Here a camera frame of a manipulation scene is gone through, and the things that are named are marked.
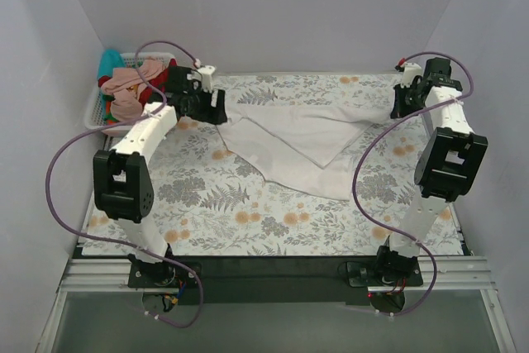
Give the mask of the white t shirt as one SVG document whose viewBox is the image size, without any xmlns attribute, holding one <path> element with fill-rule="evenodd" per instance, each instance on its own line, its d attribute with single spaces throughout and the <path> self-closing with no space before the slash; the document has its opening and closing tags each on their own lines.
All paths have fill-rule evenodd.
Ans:
<svg viewBox="0 0 529 353">
<path fill-rule="evenodd" d="M 218 127 L 226 148 L 255 167 L 267 182 L 320 198 L 350 197 L 355 162 L 344 149 L 389 111 L 336 105 L 226 108 Z"/>
</svg>

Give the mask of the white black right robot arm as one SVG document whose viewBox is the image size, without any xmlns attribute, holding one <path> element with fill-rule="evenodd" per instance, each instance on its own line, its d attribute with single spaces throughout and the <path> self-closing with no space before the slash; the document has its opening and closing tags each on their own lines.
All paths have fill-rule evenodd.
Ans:
<svg viewBox="0 0 529 353">
<path fill-rule="evenodd" d="M 417 257 L 440 214 L 458 197 L 466 195 L 488 148 L 466 120 L 461 83 L 451 77 L 451 62 L 434 57 L 424 66 L 403 61 L 402 80 L 394 88 L 392 119 L 403 119 L 428 110 L 432 133 L 414 171 L 414 193 L 399 225 L 380 246 L 374 263 L 375 278 L 382 284 L 404 285 L 419 274 Z"/>
</svg>

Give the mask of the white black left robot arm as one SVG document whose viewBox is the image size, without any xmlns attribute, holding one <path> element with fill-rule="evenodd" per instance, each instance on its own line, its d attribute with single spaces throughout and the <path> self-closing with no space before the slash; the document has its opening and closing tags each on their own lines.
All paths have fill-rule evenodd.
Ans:
<svg viewBox="0 0 529 353">
<path fill-rule="evenodd" d="M 169 70 L 166 103 L 155 93 L 144 106 L 142 120 L 110 150 L 93 157 L 96 208 L 124 231 L 133 251 L 129 261 L 150 284 L 165 287 L 176 277 L 168 261 L 172 250 L 150 217 L 155 193 L 148 163 L 166 134 L 181 116 L 220 125 L 226 122 L 225 93 L 213 87 L 215 67 L 175 66 Z"/>
</svg>

